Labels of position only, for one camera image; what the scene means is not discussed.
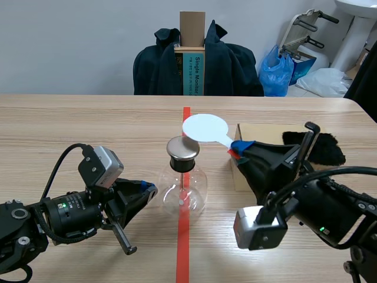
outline metal lid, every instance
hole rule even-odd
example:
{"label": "metal lid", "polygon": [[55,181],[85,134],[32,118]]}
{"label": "metal lid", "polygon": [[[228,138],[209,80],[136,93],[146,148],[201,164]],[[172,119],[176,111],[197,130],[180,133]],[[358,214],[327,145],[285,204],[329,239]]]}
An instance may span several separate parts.
{"label": "metal lid", "polygon": [[167,153],[179,161],[193,160],[199,154],[199,144],[186,136],[173,137],[166,146]]}

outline wooden table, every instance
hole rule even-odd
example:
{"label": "wooden table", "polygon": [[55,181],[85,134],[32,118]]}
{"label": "wooden table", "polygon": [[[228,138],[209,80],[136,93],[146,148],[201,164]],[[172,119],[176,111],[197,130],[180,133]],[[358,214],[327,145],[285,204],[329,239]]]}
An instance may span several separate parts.
{"label": "wooden table", "polygon": [[[76,142],[103,145],[123,161],[127,179],[157,182],[168,164],[166,143],[181,133],[182,109],[224,118],[234,135],[238,122],[320,123],[339,140],[347,165],[377,167],[377,127],[354,102],[338,98],[0,96],[0,202],[39,201],[61,152]],[[71,153],[57,174],[51,197],[84,190]],[[352,282],[343,270],[349,251],[322,243],[309,228],[289,223],[282,244],[268,251],[237,248],[237,208],[255,204],[253,193],[235,192],[229,155],[218,144],[201,147],[197,163],[208,177],[206,210],[190,229],[190,282]],[[377,197],[373,177],[338,178],[358,192]],[[125,256],[110,231],[75,245],[50,245],[31,263],[32,282],[175,282],[177,225],[153,200],[126,227],[138,246]],[[6,279],[22,279],[14,272]]]}

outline cardboard box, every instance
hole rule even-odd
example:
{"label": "cardboard box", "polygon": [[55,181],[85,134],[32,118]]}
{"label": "cardboard box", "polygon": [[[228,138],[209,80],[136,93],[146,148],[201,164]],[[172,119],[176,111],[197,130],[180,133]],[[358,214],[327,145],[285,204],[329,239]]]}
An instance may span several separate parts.
{"label": "cardboard box", "polygon": [[204,95],[204,70],[206,52],[204,47],[175,47],[178,73],[184,96]]}
{"label": "cardboard box", "polygon": [[205,12],[180,12],[181,46],[202,47],[206,28]]}
{"label": "cardboard box", "polygon": [[348,72],[346,72],[346,75],[348,77],[350,77],[351,79],[355,79],[356,75],[358,74],[360,68],[361,68],[361,65],[364,63],[365,61],[365,58],[366,56],[368,56],[369,54],[369,50],[368,49],[364,49],[362,52],[361,52],[361,55],[358,59],[358,62],[356,63],[356,65],[351,69],[349,70]]}
{"label": "cardboard box", "polygon": [[[285,125],[285,124],[247,124],[240,123],[237,125],[236,135],[234,140],[257,140],[261,143],[281,144],[283,145],[283,133],[286,131],[306,132],[304,125]],[[246,178],[241,174],[237,168],[237,160],[232,157],[231,169],[233,175],[234,189],[241,192],[249,192],[251,188],[247,183]],[[328,166],[313,164],[315,170],[322,170]]]}
{"label": "cardboard box", "polygon": [[180,12],[181,46],[175,47],[174,52],[184,96],[204,95],[205,27],[205,12]]}

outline white plastic bag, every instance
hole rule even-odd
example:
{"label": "white plastic bag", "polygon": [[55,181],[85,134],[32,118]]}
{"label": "white plastic bag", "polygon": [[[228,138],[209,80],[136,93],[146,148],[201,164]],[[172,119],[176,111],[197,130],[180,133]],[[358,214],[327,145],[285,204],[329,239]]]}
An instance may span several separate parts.
{"label": "white plastic bag", "polygon": [[322,97],[343,97],[348,91],[342,82],[344,76],[337,69],[324,68],[299,78],[296,84]]}

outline red tape line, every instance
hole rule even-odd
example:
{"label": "red tape line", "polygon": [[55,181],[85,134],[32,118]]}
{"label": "red tape line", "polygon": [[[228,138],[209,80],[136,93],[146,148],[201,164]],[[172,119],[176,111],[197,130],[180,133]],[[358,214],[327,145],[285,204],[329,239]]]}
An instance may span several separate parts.
{"label": "red tape line", "polygon": [[[183,107],[183,121],[191,116],[191,108]],[[183,175],[183,186],[190,187],[190,173]],[[177,241],[176,283],[190,282],[190,197],[186,190],[180,192]]]}

